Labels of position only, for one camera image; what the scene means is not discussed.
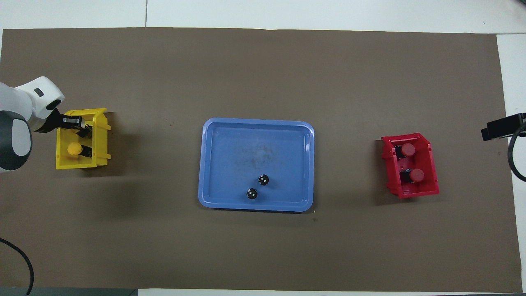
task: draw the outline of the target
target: small bottle with yellow cap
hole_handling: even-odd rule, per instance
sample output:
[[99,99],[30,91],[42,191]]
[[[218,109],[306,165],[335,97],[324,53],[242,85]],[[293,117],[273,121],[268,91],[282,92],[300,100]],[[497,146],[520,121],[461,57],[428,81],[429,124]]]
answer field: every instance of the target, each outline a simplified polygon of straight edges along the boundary
[[81,155],[84,157],[92,156],[92,148],[88,146],[81,145],[80,143],[71,142],[67,147],[67,152],[71,155]]

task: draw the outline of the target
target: white table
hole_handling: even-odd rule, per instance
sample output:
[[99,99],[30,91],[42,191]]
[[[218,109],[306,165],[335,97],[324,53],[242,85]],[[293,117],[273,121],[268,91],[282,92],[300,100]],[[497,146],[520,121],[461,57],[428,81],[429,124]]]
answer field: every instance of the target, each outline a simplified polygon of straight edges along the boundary
[[[506,113],[526,112],[526,5],[516,0],[0,0],[0,29],[144,26],[497,34]],[[526,172],[526,141],[517,141],[515,163],[519,171]],[[515,176],[512,178],[521,263],[526,266],[526,183]],[[526,287],[524,270],[522,285]],[[246,295],[247,292],[139,291],[139,295],[154,294]],[[268,295],[269,291],[251,291],[250,294]],[[272,293],[288,296],[320,294]],[[350,295],[355,292],[323,294]],[[371,293],[380,294],[437,293]]]

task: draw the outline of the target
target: blue plastic tray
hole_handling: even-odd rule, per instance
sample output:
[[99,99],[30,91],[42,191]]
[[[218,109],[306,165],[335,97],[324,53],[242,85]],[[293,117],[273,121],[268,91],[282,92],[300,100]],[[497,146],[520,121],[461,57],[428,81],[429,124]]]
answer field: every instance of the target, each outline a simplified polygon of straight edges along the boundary
[[[269,176],[266,186],[260,175]],[[247,198],[247,190],[258,191]],[[306,122],[212,118],[203,126],[199,201],[209,208],[303,212],[314,190],[314,129]]]

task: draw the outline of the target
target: yellow bin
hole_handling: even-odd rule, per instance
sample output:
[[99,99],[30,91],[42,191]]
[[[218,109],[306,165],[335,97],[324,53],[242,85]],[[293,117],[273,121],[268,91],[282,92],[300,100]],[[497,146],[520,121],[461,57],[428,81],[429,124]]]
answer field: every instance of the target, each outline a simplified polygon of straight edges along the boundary
[[[108,125],[108,119],[104,116],[106,108],[71,110],[66,112],[70,116],[82,116],[87,125],[93,128],[92,138],[84,139],[77,135],[77,130],[57,129],[57,162],[56,169],[80,169],[83,167],[97,167],[107,165],[108,159],[108,131],[112,128]],[[68,153],[71,143],[92,148],[92,156],[84,157]]]

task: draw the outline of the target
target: yellow round knob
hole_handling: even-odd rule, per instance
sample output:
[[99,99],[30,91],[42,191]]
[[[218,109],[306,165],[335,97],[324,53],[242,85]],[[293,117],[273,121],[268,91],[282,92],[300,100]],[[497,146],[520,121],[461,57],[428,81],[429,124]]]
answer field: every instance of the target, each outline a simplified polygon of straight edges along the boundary
[[70,143],[67,152],[71,155],[79,155],[82,152],[82,146],[79,143]]

